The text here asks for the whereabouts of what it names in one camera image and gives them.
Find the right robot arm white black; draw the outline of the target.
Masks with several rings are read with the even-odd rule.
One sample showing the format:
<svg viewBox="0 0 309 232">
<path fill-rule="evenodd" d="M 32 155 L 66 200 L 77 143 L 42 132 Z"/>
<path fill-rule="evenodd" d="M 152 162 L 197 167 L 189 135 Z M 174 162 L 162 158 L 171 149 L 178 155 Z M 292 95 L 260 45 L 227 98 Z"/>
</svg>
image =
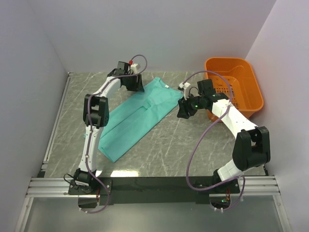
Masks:
<svg viewBox="0 0 309 232">
<path fill-rule="evenodd" d="M 270 161 L 269 131 L 264 126 L 257 126 L 248 120 L 233 104 L 231 99 L 222 92 L 217 93 L 212 81 L 206 79 L 197 83 L 198 95 L 194 96 L 189 90 L 190 84 L 179 84 L 183 97 L 178 100 L 178 118 L 188 119 L 198 110 L 207 109 L 217 117 L 215 121 L 223 122 L 235 137 L 232 159 L 214 171 L 212 185 L 198 188 L 190 183 L 189 188 L 196 191 L 213 189 L 218 193 L 229 187 L 229 182 L 240 177 L 247 170 L 264 165 Z"/>
</svg>

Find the orange plastic basket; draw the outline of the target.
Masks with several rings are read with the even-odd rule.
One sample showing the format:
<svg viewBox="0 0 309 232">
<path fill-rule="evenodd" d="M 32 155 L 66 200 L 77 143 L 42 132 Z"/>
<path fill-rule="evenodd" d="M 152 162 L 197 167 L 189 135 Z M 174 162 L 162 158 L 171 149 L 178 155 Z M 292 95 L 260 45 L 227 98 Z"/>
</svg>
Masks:
<svg viewBox="0 0 309 232">
<path fill-rule="evenodd" d="M 241 58 L 209 58 L 205 70 L 224 77 L 231 86 L 232 104 L 249 119 L 264 106 L 255 74 L 249 62 Z"/>
</svg>

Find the teal t shirt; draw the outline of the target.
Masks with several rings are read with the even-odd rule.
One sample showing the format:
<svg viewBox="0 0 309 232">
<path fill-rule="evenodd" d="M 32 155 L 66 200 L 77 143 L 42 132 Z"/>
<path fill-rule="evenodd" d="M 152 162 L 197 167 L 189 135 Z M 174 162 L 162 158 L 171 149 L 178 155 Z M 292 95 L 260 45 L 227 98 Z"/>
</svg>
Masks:
<svg viewBox="0 0 309 232">
<path fill-rule="evenodd" d="M 112 112 L 100 135 L 98 151 L 116 162 L 177 105 L 183 96 L 156 77 Z"/>
</svg>

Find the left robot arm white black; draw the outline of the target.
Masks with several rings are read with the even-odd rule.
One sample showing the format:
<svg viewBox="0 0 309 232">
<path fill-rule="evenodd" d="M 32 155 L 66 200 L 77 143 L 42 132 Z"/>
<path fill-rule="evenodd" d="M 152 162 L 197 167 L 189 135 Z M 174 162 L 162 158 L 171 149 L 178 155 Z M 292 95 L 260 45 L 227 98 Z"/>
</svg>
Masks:
<svg viewBox="0 0 309 232">
<path fill-rule="evenodd" d="M 107 76 L 104 84 L 84 98 L 83 121 L 85 123 L 85 144 L 78 169 L 73 175 L 71 187 L 91 194 L 98 189 L 94 176 L 97 165 L 97 149 L 103 128 L 109 122 L 109 98 L 122 86 L 128 91 L 144 92 L 140 64 L 132 60 L 118 65 Z"/>
</svg>

